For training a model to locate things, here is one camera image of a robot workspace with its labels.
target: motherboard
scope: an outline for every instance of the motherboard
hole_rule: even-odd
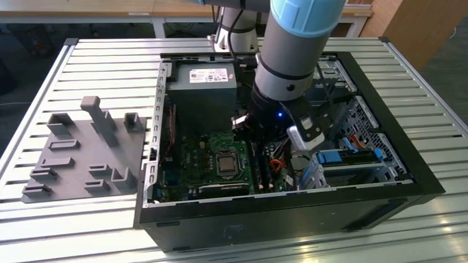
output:
[[[183,136],[180,162],[163,174],[163,201],[255,194],[247,151],[232,133]]]

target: blue latch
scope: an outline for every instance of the blue latch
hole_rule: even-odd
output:
[[[319,160],[319,163],[320,163],[320,164],[326,163],[326,157],[323,156],[323,153],[322,153],[322,152],[319,152],[319,153],[316,154],[316,159]]]
[[[348,138],[343,138],[344,144],[347,145],[347,147],[350,148],[350,150],[352,150],[352,152],[359,152],[358,148],[352,146]]]
[[[338,151],[322,152],[327,163],[340,163],[342,157]]]
[[[383,160],[383,153],[380,149],[374,149],[374,154],[378,157],[378,159],[382,161]]]

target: red cable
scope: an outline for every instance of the red cable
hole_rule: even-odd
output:
[[[170,154],[170,151],[171,151],[171,146],[172,146],[172,107],[170,107],[170,133],[171,133],[171,139],[170,139],[170,146],[168,146],[168,149],[166,151],[166,154],[164,154],[164,157],[163,157],[163,160],[162,160],[162,163],[164,162],[168,154]]]

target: white desk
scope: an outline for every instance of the white desk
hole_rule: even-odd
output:
[[[19,201],[50,134],[44,122],[51,112],[90,118],[79,111],[80,99],[99,95],[115,118],[128,111],[151,117],[159,54],[208,51],[208,42],[198,38],[94,39],[64,46],[0,160],[0,261],[464,261],[468,129],[392,45],[375,38],[332,38],[326,51],[348,51],[358,59],[447,191],[376,228],[164,254],[146,231],[132,229],[135,195],[38,204]]]

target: green circuit board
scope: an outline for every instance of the green circuit board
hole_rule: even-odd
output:
[[[178,181],[163,190],[168,197],[167,201],[191,199],[191,193],[198,187],[212,184],[246,183],[250,185],[250,194],[256,194],[247,144],[235,141],[232,133],[184,136],[180,143],[180,167],[166,175],[167,180]],[[232,175],[226,173],[220,175],[220,165],[223,166],[220,160],[226,156],[228,162],[232,160],[227,163],[228,167],[236,169]]]

